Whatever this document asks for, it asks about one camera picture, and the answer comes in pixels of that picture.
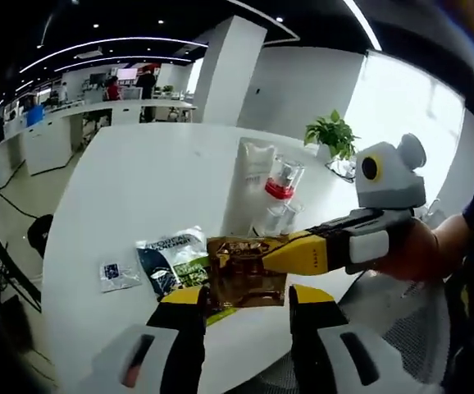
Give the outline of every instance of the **potted plant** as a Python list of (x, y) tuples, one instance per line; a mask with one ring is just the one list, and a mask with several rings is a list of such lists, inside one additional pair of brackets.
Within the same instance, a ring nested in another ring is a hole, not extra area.
[(329, 117), (318, 117), (312, 124), (306, 126), (304, 144), (312, 142), (320, 144), (317, 157), (328, 163), (336, 156), (341, 159), (351, 158), (355, 154), (353, 141), (356, 138), (350, 126), (334, 110)]

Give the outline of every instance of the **person in red shirt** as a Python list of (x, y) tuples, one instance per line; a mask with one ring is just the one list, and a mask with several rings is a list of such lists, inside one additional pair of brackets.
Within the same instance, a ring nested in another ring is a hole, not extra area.
[(119, 91), (119, 79), (113, 76), (106, 85), (106, 97), (105, 101), (117, 101), (121, 99), (121, 93)]

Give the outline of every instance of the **green plant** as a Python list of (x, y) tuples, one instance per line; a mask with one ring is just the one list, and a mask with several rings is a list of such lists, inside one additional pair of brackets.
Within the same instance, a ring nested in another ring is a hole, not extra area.
[(329, 117), (318, 117), (312, 124), (306, 126), (304, 144), (317, 142), (330, 147), (332, 158), (351, 158), (355, 154), (353, 141), (357, 137), (340, 114), (334, 110)]

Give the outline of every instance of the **white desk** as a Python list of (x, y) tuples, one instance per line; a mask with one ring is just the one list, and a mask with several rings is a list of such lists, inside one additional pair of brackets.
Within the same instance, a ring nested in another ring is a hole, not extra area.
[(46, 113), (45, 118), (32, 127), (13, 125), (9, 128), (0, 143), (0, 187), (9, 182), (24, 160), (30, 175), (64, 167), (80, 146), (82, 118), (86, 112), (111, 109), (113, 125), (130, 125), (139, 123), (142, 107), (178, 108), (189, 114), (189, 121), (196, 109), (192, 104), (175, 100), (120, 100), (68, 105), (71, 107)]
[[(220, 235), (239, 139), (273, 141), (308, 166), (296, 196), (307, 228), (357, 207), (354, 186), (315, 159), (301, 140), (236, 127), (189, 123), (111, 126), (80, 159), (55, 212), (43, 268), (43, 314), (50, 357), (67, 389), (91, 371), (92, 358), (157, 306), (147, 278), (103, 294), (104, 256), (136, 259), (137, 240), (199, 225)], [(355, 276), (337, 271), (289, 282), (319, 287), (339, 300)], [(199, 393), (219, 394), (260, 373), (291, 347), (289, 309), (242, 309), (207, 329)]]

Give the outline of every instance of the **white flower pot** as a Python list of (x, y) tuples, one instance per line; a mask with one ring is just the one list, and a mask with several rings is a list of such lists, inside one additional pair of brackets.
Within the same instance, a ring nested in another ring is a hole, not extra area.
[(317, 151), (317, 159), (323, 164), (328, 164), (332, 161), (332, 155), (330, 153), (330, 146), (326, 144), (319, 145), (319, 150)]

